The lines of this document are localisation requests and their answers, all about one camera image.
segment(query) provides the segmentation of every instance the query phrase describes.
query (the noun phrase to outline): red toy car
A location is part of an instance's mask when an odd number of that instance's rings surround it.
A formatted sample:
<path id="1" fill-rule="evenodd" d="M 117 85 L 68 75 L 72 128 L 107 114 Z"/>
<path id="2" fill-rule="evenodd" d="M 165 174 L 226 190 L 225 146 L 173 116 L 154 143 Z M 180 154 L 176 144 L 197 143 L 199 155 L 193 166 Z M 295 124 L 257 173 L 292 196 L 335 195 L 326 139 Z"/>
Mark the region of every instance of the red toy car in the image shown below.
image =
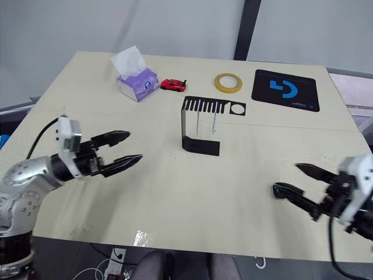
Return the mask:
<path id="1" fill-rule="evenodd" d="M 177 92 L 183 92 L 187 86 L 187 80 L 181 82 L 180 80 L 169 80 L 166 79 L 161 83 L 161 89 L 176 90 Z"/>

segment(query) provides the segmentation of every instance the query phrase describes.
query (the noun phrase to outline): tissue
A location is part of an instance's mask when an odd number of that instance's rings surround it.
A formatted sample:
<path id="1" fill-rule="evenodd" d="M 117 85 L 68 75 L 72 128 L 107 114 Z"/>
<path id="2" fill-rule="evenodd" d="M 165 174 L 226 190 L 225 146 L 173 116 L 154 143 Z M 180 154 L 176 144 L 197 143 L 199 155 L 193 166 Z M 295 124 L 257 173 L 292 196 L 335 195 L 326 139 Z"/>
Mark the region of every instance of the tissue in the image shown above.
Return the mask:
<path id="1" fill-rule="evenodd" d="M 159 87 L 157 74 L 146 67 L 136 46 L 128 48 L 111 58 L 120 75 L 116 81 L 119 89 L 135 101 L 140 101 Z"/>

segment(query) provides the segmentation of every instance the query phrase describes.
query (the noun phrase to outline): blue logo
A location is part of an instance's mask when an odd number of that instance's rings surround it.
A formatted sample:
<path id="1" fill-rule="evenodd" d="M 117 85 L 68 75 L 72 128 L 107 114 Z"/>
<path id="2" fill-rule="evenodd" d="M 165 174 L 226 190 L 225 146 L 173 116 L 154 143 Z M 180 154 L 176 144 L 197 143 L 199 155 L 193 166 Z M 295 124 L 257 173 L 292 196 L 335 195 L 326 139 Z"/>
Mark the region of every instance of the blue logo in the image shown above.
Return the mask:
<path id="1" fill-rule="evenodd" d="M 295 84 L 288 82 L 287 80 L 283 80 L 282 83 L 290 88 L 290 92 L 283 93 L 282 98 L 293 98 L 298 95 L 298 88 L 295 86 Z M 271 80 L 269 82 L 269 88 L 277 89 L 277 90 L 284 90 L 284 87 L 278 85 L 275 80 Z"/>
<path id="2" fill-rule="evenodd" d="M 150 82 L 146 82 L 145 83 L 145 89 L 148 89 L 150 87 L 151 83 Z"/>

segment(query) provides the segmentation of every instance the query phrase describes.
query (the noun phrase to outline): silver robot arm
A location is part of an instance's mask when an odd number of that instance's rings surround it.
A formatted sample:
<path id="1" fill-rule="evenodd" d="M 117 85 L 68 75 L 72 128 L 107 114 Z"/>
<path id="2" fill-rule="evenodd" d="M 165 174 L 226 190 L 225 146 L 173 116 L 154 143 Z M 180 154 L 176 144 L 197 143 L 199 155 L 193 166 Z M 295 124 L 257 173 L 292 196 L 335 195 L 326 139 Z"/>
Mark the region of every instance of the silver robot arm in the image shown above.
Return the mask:
<path id="1" fill-rule="evenodd" d="M 142 155 L 124 156 L 104 165 L 96 155 L 100 146 L 114 146 L 129 135 L 127 131 L 111 131 L 80 143 L 79 123 L 60 117 L 58 154 L 24 160 L 5 173 L 0 182 L 0 279 L 28 273 L 34 256 L 30 243 L 32 230 L 40 205 L 50 191 L 75 178 L 112 176 L 142 158 Z"/>

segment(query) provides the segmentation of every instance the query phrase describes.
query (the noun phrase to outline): person's leg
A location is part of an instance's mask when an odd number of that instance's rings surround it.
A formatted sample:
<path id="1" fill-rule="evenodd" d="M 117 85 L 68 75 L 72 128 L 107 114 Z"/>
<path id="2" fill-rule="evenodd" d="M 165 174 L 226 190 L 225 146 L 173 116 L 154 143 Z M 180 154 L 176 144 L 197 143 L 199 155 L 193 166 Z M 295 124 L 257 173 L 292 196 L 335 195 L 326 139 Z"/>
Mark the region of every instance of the person's leg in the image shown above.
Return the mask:
<path id="1" fill-rule="evenodd" d="M 153 251 L 143 257 L 131 276 L 131 280 L 162 280 L 166 253 Z"/>
<path id="2" fill-rule="evenodd" d="M 207 267 L 210 280 L 241 280 L 240 272 L 231 255 L 209 254 Z"/>

